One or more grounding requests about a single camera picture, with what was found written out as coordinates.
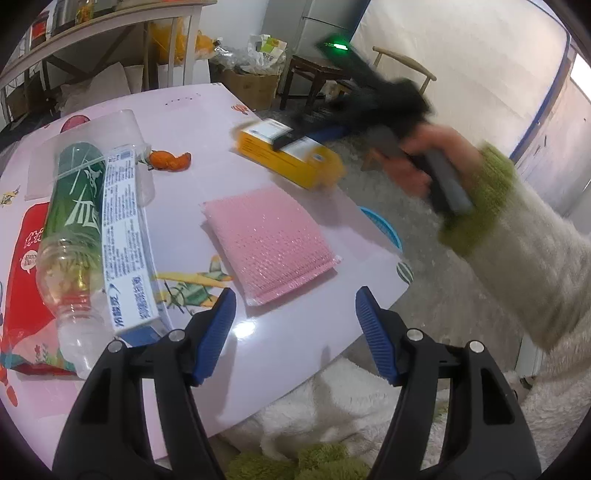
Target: white curtain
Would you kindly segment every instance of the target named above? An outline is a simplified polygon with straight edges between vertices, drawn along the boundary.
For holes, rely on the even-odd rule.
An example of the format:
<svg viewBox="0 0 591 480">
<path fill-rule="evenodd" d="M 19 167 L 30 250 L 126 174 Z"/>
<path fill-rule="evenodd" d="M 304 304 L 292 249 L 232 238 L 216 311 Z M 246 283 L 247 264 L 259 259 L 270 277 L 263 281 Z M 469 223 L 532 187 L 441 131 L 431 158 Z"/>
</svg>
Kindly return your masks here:
<svg viewBox="0 0 591 480">
<path fill-rule="evenodd" d="M 432 121 L 510 155 L 534 120 L 564 56 L 567 34 L 527 0 L 372 0 L 352 44 L 414 58 L 437 76 Z M 386 78 L 424 76 L 383 57 Z"/>
</svg>

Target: table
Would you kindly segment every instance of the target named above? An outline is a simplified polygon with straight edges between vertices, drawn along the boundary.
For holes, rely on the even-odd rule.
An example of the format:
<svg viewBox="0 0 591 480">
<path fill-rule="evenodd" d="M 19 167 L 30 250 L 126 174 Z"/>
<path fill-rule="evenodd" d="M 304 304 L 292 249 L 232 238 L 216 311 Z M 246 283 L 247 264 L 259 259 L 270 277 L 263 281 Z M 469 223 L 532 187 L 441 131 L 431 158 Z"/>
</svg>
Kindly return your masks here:
<svg viewBox="0 0 591 480">
<path fill-rule="evenodd" d="M 197 39 L 197 32 L 199 31 L 201 10 L 203 7 L 216 3 L 217 0 L 177 0 L 175 2 L 160 2 L 155 4 L 139 5 L 137 7 L 118 10 L 111 14 L 94 18 L 89 22 L 76 25 L 75 27 L 69 28 L 60 34 L 51 37 L 49 40 L 43 42 L 41 45 L 32 49 L 27 54 L 19 57 L 12 63 L 9 63 L 4 68 L 2 73 L 0 73 L 0 90 L 2 92 L 2 108 L 5 119 L 7 121 L 9 120 L 7 117 L 4 88 L 22 72 L 35 66 L 43 59 L 52 56 L 55 52 L 76 42 L 82 41 L 85 38 L 89 38 L 109 30 L 114 30 L 119 27 L 125 27 L 127 25 L 134 25 L 152 20 L 174 18 L 171 29 L 172 45 L 174 45 L 178 29 L 178 17 L 191 17 L 189 22 L 189 31 L 187 34 L 187 54 L 185 55 L 184 63 L 184 85 L 191 83 L 193 65 L 195 63 L 195 41 Z M 168 84 L 172 85 L 174 48 L 170 48 L 169 51 Z"/>
<path fill-rule="evenodd" d="M 233 152 L 232 128 L 256 120 L 239 104 L 223 85 L 206 84 L 143 92 L 81 112 L 92 119 L 132 109 L 154 150 L 193 155 L 191 167 L 183 173 L 152 172 L 155 198 L 145 208 L 145 217 L 157 271 L 206 269 L 212 255 L 222 252 L 199 205 L 271 183 L 307 209 L 343 258 L 334 271 L 261 307 L 245 306 L 240 288 L 230 284 L 238 297 L 233 328 L 213 376 L 194 390 L 210 436 L 282 397 L 357 339 L 361 329 L 355 293 L 360 286 L 369 286 L 383 306 L 393 304 L 407 288 L 397 274 L 400 252 L 340 189 L 308 192 Z M 25 137 L 0 177 L 0 192 L 21 186 L 12 203 L 0 207 L 0 279 L 5 285 L 23 215 L 34 203 L 47 201 L 24 200 L 30 159 L 40 144 L 59 133 L 64 121 Z M 189 318 L 176 309 L 171 312 L 175 327 L 183 328 Z M 27 377 L 14 371 L 9 371 L 8 380 L 18 407 L 9 402 L 4 388 L 0 388 L 0 400 L 33 450 L 50 466 L 82 381 Z M 151 381 L 144 382 L 144 401 L 152 451 L 161 458 L 166 452 Z"/>
<path fill-rule="evenodd" d="M 289 98 L 294 98 L 294 96 L 290 96 L 291 81 L 293 80 L 294 73 L 312 82 L 310 93 L 306 100 L 306 108 L 312 108 L 316 97 L 327 80 L 345 80 L 349 78 L 340 68 L 335 67 L 326 59 L 293 55 L 287 76 L 285 77 L 283 93 L 281 94 L 281 105 L 279 107 L 281 110 L 285 109 Z"/>
</svg>

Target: red package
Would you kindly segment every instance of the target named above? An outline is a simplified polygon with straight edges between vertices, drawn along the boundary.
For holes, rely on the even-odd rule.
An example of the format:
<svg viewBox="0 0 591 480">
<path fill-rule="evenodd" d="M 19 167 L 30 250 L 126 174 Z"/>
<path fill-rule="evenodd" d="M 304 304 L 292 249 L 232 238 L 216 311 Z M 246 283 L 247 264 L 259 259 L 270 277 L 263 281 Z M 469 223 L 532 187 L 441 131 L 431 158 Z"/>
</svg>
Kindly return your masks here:
<svg viewBox="0 0 591 480">
<path fill-rule="evenodd" d="M 43 303 L 35 276 L 49 203 L 29 208 L 22 220 L 8 277 L 0 365 L 24 374 L 75 374 L 60 351 L 54 316 Z"/>
</svg>

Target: refrigerator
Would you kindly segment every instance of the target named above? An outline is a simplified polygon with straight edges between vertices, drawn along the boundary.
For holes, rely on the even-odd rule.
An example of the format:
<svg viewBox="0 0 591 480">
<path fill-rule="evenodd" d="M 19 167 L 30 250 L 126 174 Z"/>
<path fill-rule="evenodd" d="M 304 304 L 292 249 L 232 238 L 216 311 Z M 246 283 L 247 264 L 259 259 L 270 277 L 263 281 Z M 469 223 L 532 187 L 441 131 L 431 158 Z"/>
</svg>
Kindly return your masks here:
<svg viewBox="0 0 591 480">
<path fill-rule="evenodd" d="M 350 39 L 370 0 L 269 0 L 261 33 L 287 42 L 287 63 L 292 54 L 322 57 L 314 46 L 329 34 Z M 294 76 L 291 95 L 306 95 L 310 82 Z"/>
</svg>

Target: bubble wrap envelope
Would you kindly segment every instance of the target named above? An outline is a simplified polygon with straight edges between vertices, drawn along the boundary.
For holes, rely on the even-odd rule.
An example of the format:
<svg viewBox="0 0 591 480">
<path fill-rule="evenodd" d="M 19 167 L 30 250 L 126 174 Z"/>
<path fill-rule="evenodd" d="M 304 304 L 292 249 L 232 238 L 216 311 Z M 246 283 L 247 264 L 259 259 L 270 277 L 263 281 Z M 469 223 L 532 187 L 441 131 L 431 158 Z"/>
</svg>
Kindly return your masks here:
<svg viewBox="0 0 591 480">
<path fill-rule="evenodd" d="M 248 305 L 295 290 L 340 261 L 308 212 L 277 186 L 207 202 L 203 211 Z"/>
</svg>

